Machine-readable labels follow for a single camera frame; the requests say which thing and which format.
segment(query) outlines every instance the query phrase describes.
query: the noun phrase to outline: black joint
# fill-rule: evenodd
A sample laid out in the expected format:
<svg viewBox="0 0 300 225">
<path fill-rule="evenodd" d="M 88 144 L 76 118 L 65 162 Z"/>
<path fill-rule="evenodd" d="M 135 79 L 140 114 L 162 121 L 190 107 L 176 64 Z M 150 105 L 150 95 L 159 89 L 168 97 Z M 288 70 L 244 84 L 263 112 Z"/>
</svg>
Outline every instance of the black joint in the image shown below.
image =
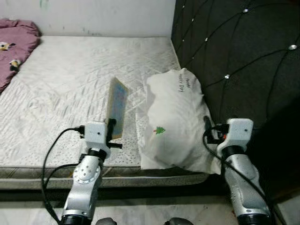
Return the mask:
<svg viewBox="0 0 300 225">
<path fill-rule="evenodd" d="M 238 145 L 232 145 L 224 148 L 222 150 L 222 158 L 226 160 L 228 157 L 236 154 L 242 154 L 245 155 L 245 152 L 241 146 Z"/>
<path fill-rule="evenodd" d="M 220 131 L 222 134 L 227 134 L 229 131 L 229 124 L 217 125 L 216 130 Z"/>
<path fill-rule="evenodd" d="M 91 220 L 79 215 L 65 215 L 61 218 L 60 225 L 90 225 Z"/>
<path fill-rule="evenodd" d="M 103 150 L 100 150 L 100 151 L 94 151 L 92 149 L 89 149 L 89 152 L 88 152 L 88 155 L 89 156 L 96 156 L 98 157 L 99 159 L 102 160 L 102 162 L 104 162 L 104 160 L 106 159 L 106 155 L 107 153 Z"/>
<path fill-rule="evenodd" d="M 106 134 L 106 145 L 108 146 L 108 143 L 112 140 L 113 138 L 113 128 L 117 124 L 116 119 L 108 119 L 108 124 L 107 124 L 107 134 Z"/>
<path fill-rule="evenodd" d="M 86 154 L 81 154 L 80 158 L 79 158 L 79 163 L 81 163 L 81 161 L 83 160 L 83 158 L 86 156 Z"/>
<path fill-rule="evenodd" d="M 84 136 L 84 129 L 85 129 L 85 126 L 81 125 L 79 127 L 75 127 L 75 131 L 77 131 L 78 133 L 80 133 L 80 137 L 83 135 Z"/>
<path fill-rule="evenodd" d="M 265 214 L 243 214 L 238 216 L 239 225 L 271 225 L 271 219 Z"/>
</svg>

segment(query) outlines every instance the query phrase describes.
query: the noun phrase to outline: pink blanket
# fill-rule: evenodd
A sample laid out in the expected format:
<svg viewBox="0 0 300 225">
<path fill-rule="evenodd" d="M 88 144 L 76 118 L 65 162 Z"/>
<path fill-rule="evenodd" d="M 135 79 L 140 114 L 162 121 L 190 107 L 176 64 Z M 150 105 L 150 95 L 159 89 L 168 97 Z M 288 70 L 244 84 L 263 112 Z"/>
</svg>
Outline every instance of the pink blanket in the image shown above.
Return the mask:
<svg viewBox="0 0 300 225">
<path fill-rule="evenodd" d="M 39 31 L 33 22 L 0 19 L 0 93 L 38 44 Z"/>
</svg>

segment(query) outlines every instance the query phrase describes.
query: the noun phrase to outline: black cable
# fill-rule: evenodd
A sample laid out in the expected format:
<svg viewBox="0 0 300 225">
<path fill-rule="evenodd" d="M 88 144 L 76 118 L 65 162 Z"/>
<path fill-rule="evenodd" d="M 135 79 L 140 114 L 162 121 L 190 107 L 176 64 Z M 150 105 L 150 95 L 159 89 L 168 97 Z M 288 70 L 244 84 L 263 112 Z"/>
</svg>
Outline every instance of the black cable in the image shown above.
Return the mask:
<svg viewBox="0 0 300 225">
<path fill-rule="evenodd" d="M 212 0 L 212 3 L 211 3 L 211 6 L 210 6 L 210 11 L 208 13 L 208 16 L 207 16 L 207 21 L 206 21 L 206 37 L 208 37 L 208 31 L 209 31 L 209 25 L 210 25 L 210 17 L 211 17 L 211 14 L 212 14 L 212 8 L 215 4 L 215 0 Z M 204 44 L 204 53 L 203 53 L 203 72 L 202 74 L 205 74 L 205 66 L 206 66 L 206 50 L 207 50 L 207 41 L 205 42 Z"/>
<path fill-rule="evenodd" d="M 262 56 L 259 56 L 259 57 L 256 58 L 256 59 L 254 59 L 254 60 L 248 62 L 246 65 L 244 65 L 244 66 L 242 66 L 242 67 L 236 69 L 236 70 L 233 71 L 232 73 L 228 73 L 228 74 L 230 75 L 230 77 L 232 77 L 232 76 L 235 75 L 237 72 L 243 70 L 244 68 L 246 68 L 247 66 L 251 65 L 252 63 L 254 63 L 254 62 L 256 62 L 256 61 L 258 61 L 258 60 L 260 60 L 260 59 L 262 59 L 262 58 L 264 58 L 264 57 L 267 57 L 267 56 L 269 56 L 269 55 L 272 55 L 272 54 L 275 54 L 275 53 L 278 53 L 278 52 L 282 52 L 282 51 L 288 51 L 288 50 L 286 50 L 286 49 L 279 49 L 279 50 L 275 50 L 275 51 L 272 51 L 272 52 L 270 52 L 270 53 L 264 54 L 264 55 L 262 55 Z M 206 89 L 206 88 L 208 88 L 208 87 L 210 87 L 210 86 L 212 86 L 212 85 L 214 85 L 214 84 L 216 84 L 216 83 L 219 83 L 219 82 L 221 82 L 221 81 L 223 81 L 223 80 L 225 80 L 225 78 L 222 78 L 221 80 L 218 80 L 218 81 L 216 81 L 216 82 L 210 83 L 210 84 L 206 85 L 205 87 L 203 87 L 203 89 Z"/>
<path fill-rule="evenodd" d="M 222 108 L 223 108 L 223 105 L 224 105 L 224 91 L 225 91 L 225 87 L 226 87 L 226 84 L 227 84 L 227 79 L 225 79 L 225 82 L 223 84 L 223 87 L 222 87 L 222 95 L 221 95 L 221 101 L 220 101 L 220 108 L 219 108 L 219 121 L 221 121 L 221 112 L 222 112 Z"/>
<path fill-rule="evenodd" d="M 207 37 L 207 39 L 209 40 L 212 35 L 214 35 L 214 33 L 219 30 L 224 24 L 226 24 L 227 22 L 229 22 L 230 20 L 232 20 L 234 17 L 236 17 L 237 15 L 239 15 L 241 13 L 237 13 L 235 15 L 233 15 L 232 17 L 230 17 L 229 19 L 227 19 L 225 22 L 221 23 L 216 29 L 214 29 L 214 31 Z M 189 64 L 192 60 L 193 60 L 193 57 L 197 54 L 197 52 L 202 48 L 202 46 L 205 44 L 206 41 L 202 42 L 200 44 L 200 46 L 196 49 L 196 51 L 194 51 L 194 54 L 192 55 L 192 58 L 185 64 L 184 67 L 187 66 L 187 64 Z"/>
<path fill-rule="evenodd" d="M 76 128 L 68 128 L 68 129 L 65 129 L 64 131 L 62 131 L 60 133 L 60 135 L 58 135 L 58 137 L 55 139 L 55 141 L 53 142 L 53 144 L 51 145 L 50 149 L 48 150 L 47 154 L 46 154 L 46 157 L 44 159 L 44 163 L 43 163 L 43 168 L 42 168 L 42 178 L 41 178 L 41 189 L 42 189 L 42 196 L 43 196 L 43 199 L 44 199 L 44 204 L 45 204 L 45 208 L 46 210 L 49 212 L 49 214 L 52 216 L 52 218 L 57 222 L 57 224 L 60 224 L 60 220 L 58 219 L 49 199 L 47 198 L 47 195 L 45 193 L 46 191 L 46 187 L 45 187 L 45 183 L 44 183 L 44 178 L 45 178 L 45 166 L 46 166 L 46 162 L 47 162 L 47 159 L 48 159 L 48 156 L 51 152 L 51 150 L 53 149 L 53 147 L 55 146 L 56 142 L 59 140 L 59 138 L 67 131 L 69 130 L 76 130 Z"/>
<path fill-rule="evenodd" d="M 58 167 L 56 167 L 52 172 L 51 172 L 51 174 L 49 175 L 49 177 L 47 178 L 47 180 L 46 180 L 46 182 L 45 182 L 45 190 L 47 189 L 47 185 L 48 185 L 48 183 L 49 183 L 49 181 L 50 181 L 50 178 L 53 176 L 53 174 L 56 172 L 56 171 L 58 171 L 58 170 L 60 170 L 60 169 L 62 169 L 62 168 L 66 168 L 66 167 L 74 167 L 74 166 L 78 166 L 78 164 L 79 163 L 75 163 L 75 164 L 66 164 L 66 165 L 60 165 L 60 166 L 58 166 Z"/>
<path fill-rule="evenodd" d="M 244 181 L 246 181 L 260 196 L 261 198 L 265 201 L 265 203 L 267 204 L 269 210 L 270 210 L 270 218 L 272 221 L 272 224 L 276 224 L 275 223 L 275 216 L 273 215 L 273 213 L 276 214 L 277 218 L 279 219 L 280 223 L 282 225 L 286 225 L 285 221 L 281 218 L 281 216 L 276 212 L 276 210 L 274 210 L 271 201 L 266 197 L 266 195 L 251 181 L 249 180 L 248 177 L 246 177 L 244 174 L 242 174 L 240 171 L 238 171 L 236 168 L 234 168 L 234 166 L 232 166 L 230 163 L 228 163 L 226 160 L 222 159 L 220 156 L 217 155 L 217 153 L 215 153 L 213 150 L 211 150 L 206 141 L 205 141 L 205 137 L 212 131 L 212 130 L 216 130 L 216 127 L 212 127 L 208 130 L 206 130 L 202 136 L 202 142 L 206 148 L 206 150 L 213 155 L 214 157 L 216 157 L 218 160 L 220 160 L 221 164 L 228 166 L 229 168 L 231 168 L 233 171 L 235 171 Z"/>
<path fill-rule="evenodd" d="M 286 50 L 284 55 L 281 57 L 280 62 L 277 65 L 275 74 L 274 74 L 273 79 L 272 79 L 272 83 L 271 83 L 271 86 L 270 86 L 270 90 L 269 90 L 268 97 L 267 97 L 267 102 L 266 102 L 266 118 L 267 118 L 267 120 L 269 120 L 269 118 L 270 118 L 269 105 L 270 105 L 271 95 L 272 95 L 272 92 L 273 92 L 273 89 L 274 89 L 274 86 L 275 86 L 275 80 L 277 78 L 280 66 L 283 63 L 284 59 L 286 58 L 287 54 L 288 54 L 288 50 Z"/>
</svg>

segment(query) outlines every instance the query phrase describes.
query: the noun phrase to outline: cartoon print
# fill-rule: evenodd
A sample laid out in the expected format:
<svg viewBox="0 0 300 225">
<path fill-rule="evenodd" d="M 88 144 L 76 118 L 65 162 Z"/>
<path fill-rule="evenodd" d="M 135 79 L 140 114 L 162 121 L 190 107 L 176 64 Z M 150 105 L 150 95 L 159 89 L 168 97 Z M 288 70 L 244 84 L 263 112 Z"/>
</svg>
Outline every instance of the cartoon print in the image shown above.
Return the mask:
<svg viewBox="0 0 300 225">
<path fill-rule="evenodd" d="M 18 70 L 19 70 L 19 65 L 21 64 L 21 61 L 19 61 L 19 60 L 12 60 L 12 61 L 10 61 L 9 62 L 9 64 L 10 64 L 10 71 L 16 71 L 16 72 L 18 72 Z"/>
<path fill-rule="evenodd" d="M 156 127 L 156 130 L 153 131 L 154 133 L 156 132 L 156 134 L 162 134 L 163 132 L 165 132 L 165 129 L 163 127 Z"/>
<path fill-rule="evenodd" d="M 0 42 L 0 50 L 2 51 L 7 51 L 11 46 L 15 46 L 15 43 Z"/>
</svg>

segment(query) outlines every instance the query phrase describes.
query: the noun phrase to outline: bed frame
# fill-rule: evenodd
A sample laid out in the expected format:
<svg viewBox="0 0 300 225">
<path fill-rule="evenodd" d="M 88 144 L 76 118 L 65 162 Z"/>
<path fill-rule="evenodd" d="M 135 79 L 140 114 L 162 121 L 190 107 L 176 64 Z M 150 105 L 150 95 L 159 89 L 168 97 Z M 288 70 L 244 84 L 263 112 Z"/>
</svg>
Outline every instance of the bed frame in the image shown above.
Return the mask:
<svg viewBox="0 0 300 225">
<path fill-rule="evenodd" d="M 298 0 L 177 0 L 172 41 L 216 123 L 250 118 L 248 154 L 275 195 L 300 188 Z"/>
</svg>

